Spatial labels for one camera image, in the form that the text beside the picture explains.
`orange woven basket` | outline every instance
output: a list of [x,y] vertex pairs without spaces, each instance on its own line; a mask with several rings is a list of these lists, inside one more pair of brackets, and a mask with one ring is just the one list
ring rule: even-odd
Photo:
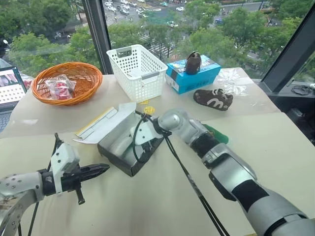
[[[46,80],[65,74],[76,82],[73,98],[66,100],[50,99]],[[103,75],[95,66],[83,62],[67,62],[50,67],[37,75],[32,83],[33,95],[41,102],[52,105],[71,106],[89,100],[101,85]]]

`blue box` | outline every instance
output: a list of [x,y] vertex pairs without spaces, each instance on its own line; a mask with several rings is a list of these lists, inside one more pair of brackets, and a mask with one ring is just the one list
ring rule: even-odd
[[221,70],[221,66],[205,55],[201,55],[200,71],[195,75],[185,72],[186,60],[168,63],[166,81],[178,93],[188,92],[199,87],[212,84]]

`laptop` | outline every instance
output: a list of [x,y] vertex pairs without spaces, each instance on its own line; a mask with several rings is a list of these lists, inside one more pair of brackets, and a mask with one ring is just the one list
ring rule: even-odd
[[8,124],[13,109],[25,93],[26,88],[18,69],[14,66],[0,68],[0,133]]

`crosswalk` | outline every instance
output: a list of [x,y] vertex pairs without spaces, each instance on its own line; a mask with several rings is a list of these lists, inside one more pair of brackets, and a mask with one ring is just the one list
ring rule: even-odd
[[115,20],[115,16],[111,15],[111,16],[106,16],[106,24],[107,26],[110,26],[114,23],[117,23],[118,21],[121,21],[122,19],[126,19],[126,16],[123,16],[122,14],[117,14],[117,21]]
[[[139,39],[140,39],[141,41],[143,41],[143,42],[148,41],[149,38],[150,38],[150,37],[149,37],[148,35],[143,35],[143,36],[139,37]],[[165,47],[165,46],[163,45],[163,46],[161,47],[161,49],[160,49],[159,45],[154,45],[154,43],[151,42],[151,48],[149,49],[149,51],[150,51],[151,53],[153,53],[154,55],[156,55],[157,57],[159,57],[159,56],[160,56],[160,53],[161,53],[161,54],[162,54],[162,57],[165,58],[165,57],[167,57],[168,47]],[[173,52],[173,47],[171,46],[171,47],[169,48],[169,53],[168,53],[168,56],[169,56],[169,57],[171,56],[172,52]]]

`table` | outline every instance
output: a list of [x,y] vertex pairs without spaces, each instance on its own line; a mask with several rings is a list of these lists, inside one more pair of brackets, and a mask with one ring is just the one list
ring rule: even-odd
[[[268,96],[248,77],[241,68],[234,68],[242,84],[247,87],[247,96],[235,96],[228,111],[222,112],[197,104],[193,100],[193,91],[178,95],[169,85],[164,84],[162,96],[150,99],[148,104],[138,104],[137,109],[143,111],[146,106],[155,108],[154,115],[159,116],[165,111],[181,107],[189,111],[199,120],[211,120],[221,117],[238,115],[258,115],[280,112]],[[214,84],[203,89],[222,88],[216,80]],[[116,82],[114,75],[105,75],[102,85],[95,96],[76,106],[52,106],[41,103],[28,91],[18,103],[10,117],[10,122],[1,137],[31,136],[51,134],[54,132],[74,132],[88,124],[95,117],[111,106],[130,102],[130,99]]]
[[[206,123],[230,138],[228,145],[253,167],[261,184],[315,217],[315,148],[285,114],[235,116]],[[75,143],[72,136],[60,134],[78,148],[82,166],[107,163],[95,145]],[[178,138],[171,137],[171,141],[230,234],[253,233],[240,206],[220,195],[197,155]],[[45,168],[53,143],[53,135],[1,139],[1,175]],[[83,182],[82,192],[86,203],[80,206],[74,192],[45,198],[39,205],[33,235],[218,235],[165,143],[136,176],[131,178],[111,165],[103,175]],[[22,219],[24,235],[32,209]]]

